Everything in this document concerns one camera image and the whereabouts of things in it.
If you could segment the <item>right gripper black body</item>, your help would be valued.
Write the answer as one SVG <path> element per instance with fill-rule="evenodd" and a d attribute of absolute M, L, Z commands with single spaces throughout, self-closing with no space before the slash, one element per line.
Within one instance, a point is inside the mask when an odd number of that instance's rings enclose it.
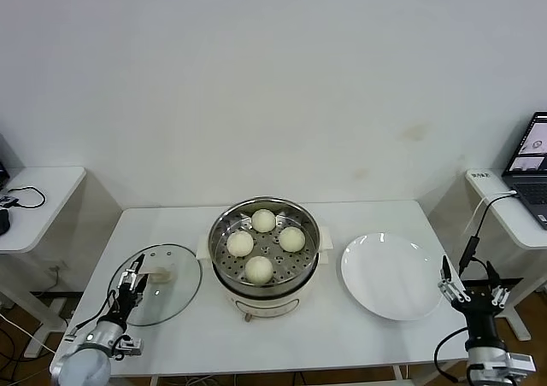
<path fill-rule="evenodd" d="M 453 308 L 462 313 L 467 323 L 468 339 L 466 348 L 499 348 L 495 317 L 500 307 L 492 304 L 492 298 L 484 292 L 465 293 L 460 300 L 453 301 Z"/>

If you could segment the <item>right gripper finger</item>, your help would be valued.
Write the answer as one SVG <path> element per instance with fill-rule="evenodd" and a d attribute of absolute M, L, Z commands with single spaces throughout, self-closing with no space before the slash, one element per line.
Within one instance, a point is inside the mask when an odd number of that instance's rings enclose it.
<path fill-rule="evenodd" d="M 464 289 L 460 289 L 452 279 L 452 267 L 446 255 L 442 258 L 440 269 L 440 281 L 438 289 L 443 297 L 452 304 L 453 302 L 464 303 L 469 302 L 469 296 Z"/>
<path fill-rule="evenodd" d="M 505 307 L 510 291 L 506 287 L 503 287 L 502 279 L 490 261 L 486 262 L 486 273 L 491 287 L 492 305 L 494 307 Z"/>

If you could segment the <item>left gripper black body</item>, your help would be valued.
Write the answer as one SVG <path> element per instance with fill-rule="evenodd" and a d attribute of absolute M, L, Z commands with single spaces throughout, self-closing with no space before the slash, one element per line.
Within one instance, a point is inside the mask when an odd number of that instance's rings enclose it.
<path fill-rule="evenodd" d="M 129 283 L 122 284 L 114 305 L 109 310 L 109 321 L 126 323 L 131 311 L 137 306 L 139 294 Z"/>

